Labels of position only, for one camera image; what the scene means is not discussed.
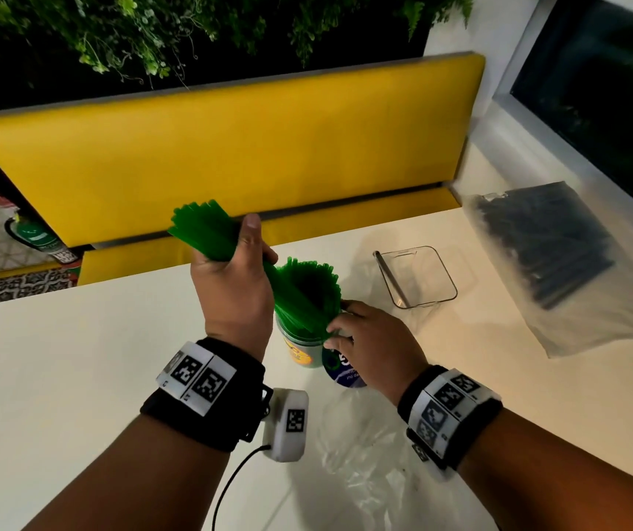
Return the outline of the bag of black straws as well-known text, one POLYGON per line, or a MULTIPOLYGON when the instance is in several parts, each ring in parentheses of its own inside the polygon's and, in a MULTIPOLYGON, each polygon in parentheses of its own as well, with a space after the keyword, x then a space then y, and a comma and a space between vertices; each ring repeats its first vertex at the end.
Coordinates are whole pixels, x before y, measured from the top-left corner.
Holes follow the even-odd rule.
POLYGON ((548 357, 633 340, 633 259, 565 182, 462 205, 548 357))

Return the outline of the black wristband with markers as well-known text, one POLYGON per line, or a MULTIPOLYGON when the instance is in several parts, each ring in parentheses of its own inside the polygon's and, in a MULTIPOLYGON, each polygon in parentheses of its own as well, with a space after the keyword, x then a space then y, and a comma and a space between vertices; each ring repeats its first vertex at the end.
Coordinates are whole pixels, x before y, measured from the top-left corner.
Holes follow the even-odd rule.
POLYGON ((397 406, 406 436, 433 476, 448 479, 503 409, 500 396, 457 369, 428 366, 397 406))
POLYGON ((140 413, 214 450, 249 443, 269 414, 273 389, 264 365, 213 338, 188 341, 156 377, 158 389, 140 413))

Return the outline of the bunch of green straws standing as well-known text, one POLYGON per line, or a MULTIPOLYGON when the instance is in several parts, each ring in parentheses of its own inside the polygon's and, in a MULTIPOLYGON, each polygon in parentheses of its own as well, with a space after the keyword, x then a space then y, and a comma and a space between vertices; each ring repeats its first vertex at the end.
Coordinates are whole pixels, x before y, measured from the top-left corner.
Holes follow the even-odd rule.
POLYGON ((340 313, 341 289, 333 267, 315 260, 298 261, 289 257, 276 271, 283 281, 299 290, 311 302, 314 310, 320 313, 316 319, 311 315, 309 324, 304 326, 296 320, 294 309, 287 306, 281 293, 275 298, 278 320, 286 332, 297 340, 323 342, 329 336, 327 326, 340 313))

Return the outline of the green round sign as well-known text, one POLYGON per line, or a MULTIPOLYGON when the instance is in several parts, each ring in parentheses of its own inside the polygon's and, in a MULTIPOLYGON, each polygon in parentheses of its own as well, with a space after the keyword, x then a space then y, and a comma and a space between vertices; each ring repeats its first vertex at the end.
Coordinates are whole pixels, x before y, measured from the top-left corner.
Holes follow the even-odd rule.
POLYGON ((39 222, 15 214, 5 221, 3 228, 13 240, 54 258, 63 266, 73 265, 81 260, 54 232, 39 222))

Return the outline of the dark window with white frame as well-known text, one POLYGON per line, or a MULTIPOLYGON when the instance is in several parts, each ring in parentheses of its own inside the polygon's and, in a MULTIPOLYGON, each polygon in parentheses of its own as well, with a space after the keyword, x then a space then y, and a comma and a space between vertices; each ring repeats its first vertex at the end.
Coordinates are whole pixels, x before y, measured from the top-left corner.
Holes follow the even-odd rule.
POLYGON ((633 201, 633 8, 539 0, 494 100, 567 168, 633 201))

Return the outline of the black left wristband with markers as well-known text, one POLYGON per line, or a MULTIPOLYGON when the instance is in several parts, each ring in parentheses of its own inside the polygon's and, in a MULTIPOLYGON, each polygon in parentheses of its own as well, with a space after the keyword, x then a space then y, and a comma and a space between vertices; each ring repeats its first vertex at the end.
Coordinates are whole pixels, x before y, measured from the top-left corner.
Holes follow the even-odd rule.
POLYGON ((140 413, 214 450, 249 443, 269 414, 273 389, 264 365, 213 338, 188 341, 156 377, 158 389, 140 413))

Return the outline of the clear empty plastic bag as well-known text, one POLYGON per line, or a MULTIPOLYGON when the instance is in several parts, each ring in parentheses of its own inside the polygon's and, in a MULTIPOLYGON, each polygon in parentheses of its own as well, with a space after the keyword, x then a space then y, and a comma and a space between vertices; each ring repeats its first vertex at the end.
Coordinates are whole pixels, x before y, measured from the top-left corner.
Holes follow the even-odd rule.
POLYGON ((366 531, 498 531, 461 478, 440 470, 406 436, 380 393, 338 391, 316 440, 323 467, 343 484, 366 531))

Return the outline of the green and yellow cup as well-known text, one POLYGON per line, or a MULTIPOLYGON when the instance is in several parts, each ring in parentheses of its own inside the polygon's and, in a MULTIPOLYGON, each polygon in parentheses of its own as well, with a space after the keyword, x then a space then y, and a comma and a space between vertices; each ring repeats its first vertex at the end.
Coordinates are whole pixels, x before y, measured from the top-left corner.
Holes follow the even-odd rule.
POLYGON ((324 339, 306 330, 296 330, 278 313, 275 314, 276 327, 279 329, 289 353, 295 363, 303 367, 319 368, 323 366, 324 339))

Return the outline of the blue round lid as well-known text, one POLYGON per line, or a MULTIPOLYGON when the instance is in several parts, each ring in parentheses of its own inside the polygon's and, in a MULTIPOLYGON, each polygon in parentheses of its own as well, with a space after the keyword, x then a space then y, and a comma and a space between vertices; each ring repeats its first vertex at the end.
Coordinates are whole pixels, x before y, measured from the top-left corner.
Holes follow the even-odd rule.
POLYGON ((322 365, 326 374, 340 386, 358 389, 366 383, 349 360, 339 351, 322 348, 322 365))

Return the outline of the handful of green straws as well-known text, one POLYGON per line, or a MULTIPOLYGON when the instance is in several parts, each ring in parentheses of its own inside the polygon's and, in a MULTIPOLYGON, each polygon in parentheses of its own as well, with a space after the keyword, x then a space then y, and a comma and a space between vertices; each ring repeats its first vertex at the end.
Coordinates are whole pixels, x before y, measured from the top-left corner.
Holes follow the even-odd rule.
MULTIPOLYGON (((210 200, 201 204, 196 202, 185 204, 174 210, 171 221, 173 224, 168 229, 171 236, 188 244, 210 260, 226 262, 232 259, 241 226, 221 208, 218 202, 210 200)), ((307 326, 311 315, 315 319, 319 317, 320 313, 314 310, 311 302, 299 290, 281 279, 276 271, 276 268, 280 266, 267 263, 263 266, 274 299, 281 293, 284 294, 282 299, 288 307, 294 309, 297 321, 307 326)))

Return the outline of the person's left forearm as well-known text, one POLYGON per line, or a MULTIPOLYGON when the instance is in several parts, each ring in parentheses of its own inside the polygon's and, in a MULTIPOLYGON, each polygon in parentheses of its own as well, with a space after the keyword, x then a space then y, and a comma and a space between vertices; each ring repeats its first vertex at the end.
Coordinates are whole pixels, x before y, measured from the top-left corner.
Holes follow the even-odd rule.
POLYGON ((201 531, 229 457, 137 416, 22 531, 201 531))

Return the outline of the green hanging plants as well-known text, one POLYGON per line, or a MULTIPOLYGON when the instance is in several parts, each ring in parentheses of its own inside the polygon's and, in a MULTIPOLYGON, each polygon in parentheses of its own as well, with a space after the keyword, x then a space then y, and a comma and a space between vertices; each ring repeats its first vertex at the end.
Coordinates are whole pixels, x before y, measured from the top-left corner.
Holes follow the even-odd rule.
POLYGON ((181 42, 225 39, 250 55, 282 27, 302 67, 313 48, 349 15, 383 1, 407 26, 432 28, 459 13, 468 26, 475 0, 0 0, 0 43, 47 34, 96 73, 129 78, 126 64, 155 79, 184 76, 181 42))

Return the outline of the yellow bench backrest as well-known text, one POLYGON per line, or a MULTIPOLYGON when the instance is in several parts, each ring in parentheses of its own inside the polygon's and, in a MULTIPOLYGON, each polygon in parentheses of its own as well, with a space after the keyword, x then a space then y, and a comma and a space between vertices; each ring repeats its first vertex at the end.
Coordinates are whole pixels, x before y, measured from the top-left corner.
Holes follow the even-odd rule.
POLYGON ((451 180, 473 52, 0 112, 0 168, 67 246, 165 230, 182 204, 276 211, 451 180))

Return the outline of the person's left hand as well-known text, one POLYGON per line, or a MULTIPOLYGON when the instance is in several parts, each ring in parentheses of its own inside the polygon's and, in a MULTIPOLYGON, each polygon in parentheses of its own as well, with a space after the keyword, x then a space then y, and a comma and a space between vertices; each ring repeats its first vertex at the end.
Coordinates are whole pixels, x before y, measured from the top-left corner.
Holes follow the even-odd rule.
POLYGON ((193 251, 190 275, 205 318, 207 337, 241 349, 262 362, 273 330, 275 300, 263 264, 277 263, 262 239, 262 261, 210 260, 193 251))

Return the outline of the black right wristband with markers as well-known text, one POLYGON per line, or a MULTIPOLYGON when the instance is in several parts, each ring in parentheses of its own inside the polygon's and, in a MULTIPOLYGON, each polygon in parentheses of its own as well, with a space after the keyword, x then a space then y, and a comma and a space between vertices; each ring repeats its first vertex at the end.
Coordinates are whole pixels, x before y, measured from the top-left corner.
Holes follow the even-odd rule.
POLYGON ((406 436, 433 476, 448 479, 503 409, 500 396, 457 369, 428 366, 397 406, 406 436))

